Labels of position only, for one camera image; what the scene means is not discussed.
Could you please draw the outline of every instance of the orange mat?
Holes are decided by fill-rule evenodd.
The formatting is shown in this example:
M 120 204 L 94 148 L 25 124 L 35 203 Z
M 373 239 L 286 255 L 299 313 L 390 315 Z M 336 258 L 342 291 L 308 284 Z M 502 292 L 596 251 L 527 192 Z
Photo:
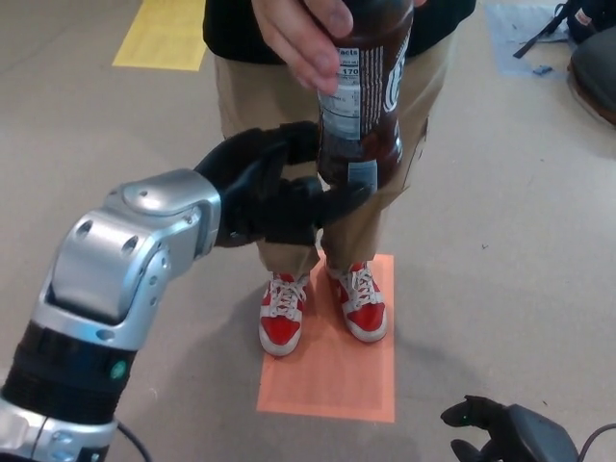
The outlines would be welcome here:
M 366 345 L 345 326 L 322 264 L 312 272 L 302 337 L 287 357 L 265 355 L 257 410 L 392 423 L 394 373 L 394 257 L 378 255 L 372 273 L 387 304 L 389 330 Z

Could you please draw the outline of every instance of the black cable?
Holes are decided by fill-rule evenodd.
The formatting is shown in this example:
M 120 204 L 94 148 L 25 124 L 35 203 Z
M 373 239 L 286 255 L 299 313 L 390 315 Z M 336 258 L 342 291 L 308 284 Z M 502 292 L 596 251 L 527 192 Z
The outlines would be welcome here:
M 145 447 L 145 444 L 141 442 L 141 440 L 137 437 L 135 433 L 133 433 L 133 431 L 129 427 L 127 427 L 122 422 L 118 422 L 117 429 L 126 437 L 128 441 L 130 441 L 135 446 L 135 448 L 137 448 L 137 450 L 143 457 L 143 462 L 153 462 L 152 456 Z
M 601 428 L 596 429 L 593 432 L 593 434 L 588 437 L 588 439 L 586 440 L 586 443 L 584 443 L 584 446 L 582 447 L 581 452 L 579 453 L 579 457 L 577 458 L 577 462 L 584 461 L 584 458 L 586 457 L 586 454 L 588 453 L 590 446 L 595 442 L 597 437 L 599 437 L 603 433 L 606 433 L 608 430 L 616 430 L 616 423 L 610 423 L 609 425 L 604 425 Z

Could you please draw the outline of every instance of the shoe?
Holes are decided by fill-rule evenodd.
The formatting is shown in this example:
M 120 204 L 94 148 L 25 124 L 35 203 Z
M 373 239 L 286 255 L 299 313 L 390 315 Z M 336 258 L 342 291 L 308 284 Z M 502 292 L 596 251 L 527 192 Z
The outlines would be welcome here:
M 272 275 L 261 302 L 259 322 L 261 345 L 272 356 L 286 356 L 297 347 L 309 282 L 309 274 L 298 278 Z
M 385 302 L 368 264 L 353 265 L 348 271 L 328 268 L 327 274 L 351 334 L 366 343 L 378 342 L 385 337 Z

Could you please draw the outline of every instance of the brown soda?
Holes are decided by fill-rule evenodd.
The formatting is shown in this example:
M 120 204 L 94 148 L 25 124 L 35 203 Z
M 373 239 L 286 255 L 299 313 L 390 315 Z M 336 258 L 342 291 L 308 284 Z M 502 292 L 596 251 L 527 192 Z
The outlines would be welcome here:
M 353 30 L 332 38 L 340 55 L 338 89 L 319 93 L 319 174 L 331 187 L 350 181 L 376 191 L 402 158 L 398 96 L 413 25 L 413 0 L 344 0 Z

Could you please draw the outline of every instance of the black strap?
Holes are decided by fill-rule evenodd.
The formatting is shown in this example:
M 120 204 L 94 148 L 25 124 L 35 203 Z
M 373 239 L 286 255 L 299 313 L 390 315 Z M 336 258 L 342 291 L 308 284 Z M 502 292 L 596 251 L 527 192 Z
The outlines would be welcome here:
M 569 15 L 569 12 L 573 9 L 573 5 L 573 0 L 569 0 L 567 3 L 560 3 L 556 5 L 556 8 L 554 10 L 554 19 L 550 21 L 548 25 L 544 27 L 539 34 L 531 38 L 525 43 L 522 48 L 516 51 L 513 54 L 513 57 L 520 60 L 526 53 L 528 53 L 530 48 L 532 48 L 535 43 L 539 41 L 541 37 L 551 36 L 554 32 L 556 32 L 556 29 L 558 29 L 560 23 L 565 20 L 565 18 Z

